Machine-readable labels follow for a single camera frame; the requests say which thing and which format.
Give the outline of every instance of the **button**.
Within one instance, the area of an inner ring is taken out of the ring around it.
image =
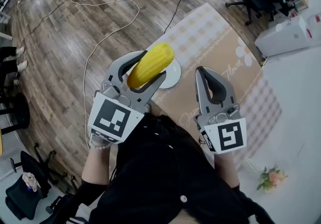
[[[181,201],[182,201],[182,202],[187,202],[187,197],[184,196],[184,195],[182,195],[182,196],[181,196]]]

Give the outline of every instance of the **pink flower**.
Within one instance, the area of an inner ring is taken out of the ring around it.
[[[270,181],[273,185],[277,185],[280,182],[279,175],[275,171],[270,173]]]

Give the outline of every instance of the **cable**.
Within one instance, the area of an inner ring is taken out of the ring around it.
[[[64,0],[64,1],[63,1],[61,4],[59,4],[52,12],[50,12],[48,15],[44,16],[44,17],[41,19],[41,21],[39,22],[39,24],[38,24],[29,34],[27,34],[27,35],[25,36],[25,38],[23,38],[23,40],[22,40],[22,42],[21,42],[21,44],[20,44],[20,47],[22,46],[22,44],[24,43],[24,41],[26,40],[26,38],[27,38],[29,35],[31,35],[31,34],[40,26],[41,22],[42,22],[46,17],[48,17],[48,16],[50,16],[52,13],[54,13],[55,10],[58,9],[65,1],[67,1],[67,0]]]
[[[179,0],[179,3],[177,4],[176,10],[175,10],[175,12],[174,12],[174,15],[173,15],[170,23],[169,23],[169,24],[167,25],[167,27],[165,28],[164,34],[166,33],[166,30],[169,28],[170,24],[172,23],[172,21],[173,21],[173,19],[174,19],[174,16],[176,15],[176,12],[177,12],[177,10],[178,10],[178,8],[179,8],[179,5],[180,5],[180,2],[181,2],[181,1],[182,1],[182,0]]]
[[[29,0],[29,1],[23,2],[23,3],[21,3],[21,5],[22,5],[22,4],[29,3],[29,2],[32,2],[32,1],[34,1],[34,0]],[[96,5],[94,5],[94,4],[83,4],[83,3],[79,3],[79,2],[76,2],[76,1],[73,1],[73,0],[70,0],[70,1],[71,1],[72,3],[74,3],[74,4],[78,4],[78,5],[82,5],[82,6],[101,6],[101,5],[106,5],[106,4],[112,4],[112,3],[126,2],[126,1],[127,1],[127,2],[132,2],[132,3],[134,3],[134,4],[137,6],[137,9],[138,9],[135,17],[132,19],[132,21],[131,21],[130,23],[128,23],[127,25],[125,25],[125,26],[123,26],[123,27],[121,27],[121,28],[119,28],[119,29],[117,29],[117,30],[115,30],[115,31],[113,31],[113,32],[111,32],[108,36],[106,36],[105,38],[103,38],[103,39],[95,46],[95,48],[93,49],[93,51],[91,52],[91,54],[89,55],[89,57],[88,57],[87,60],[86,60],[85,69],[84,69],[84,77],[83,77],[83,93],[84,93],[84,107],[85,107],[85,141],[86,141],[87,147],[89,148],[88,140],[87,140],[87,109],[86,109],[86,101],[87,101],[87,98],[86,98],[86,91],[85,91],[85,85],[86,85],[85,77],[86,77],[86,72],[87,72],[87,67],[88,67],[89,59],[90,59],[90,57],[94,54],[94,52],[95,52],[95,50],[97,49],[97,47],[98,47],[104,40],[106,40],[108,37],[110,37],[110,36],[113,35],[114,33],[116,33],[116,32],[118,32],[118,31],[120,31],[120,30],[128,27],[129,25],[131,25],[131,24],[135,21],[135,19],[137,18],[138,14],[139,14],[139,11],[140,11],[140,8],[139,8],[138,4],[136,4],[136,3],[135,3],[134,1],[132,1],[132,0],[116,0],[116,1],[106,2],[106,3],[102,3],[102,4],[96,4]],[[33,30],[30,34],[32,34],[32,33],[40,26],[41,22],[43,21],[43,19],[44,19],[45,17],[42,18],[42,20],[40,21],[39,25],[38,25],[37,27],[35,27],[34,30]]]

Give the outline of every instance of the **person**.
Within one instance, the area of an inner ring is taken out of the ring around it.
[[[100,223],[274,223],[240,191],[231,153],[215,155],[215,168],[201,147],[169,117],[146,114],[118,145],[114,178],[109,180],[110,144],[90,140],[82,184],[61,207],[55,223],[91,204],[88,224]]]
[[[4,87],[5,79],[7,74],[12,72],[22,72],[27,68],[28,61],[24,61],[17,65],[17,60],[5,61],[4,59],[15,56],[19,58],[25,52],[25,48],[16,48],[16,47],[1,47],[0,48],[0,89]]]

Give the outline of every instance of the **white box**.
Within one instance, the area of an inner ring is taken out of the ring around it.
[[[262,55],[272,56],[310,46],[311,36],[301,16],[263,31],[254,44]]]

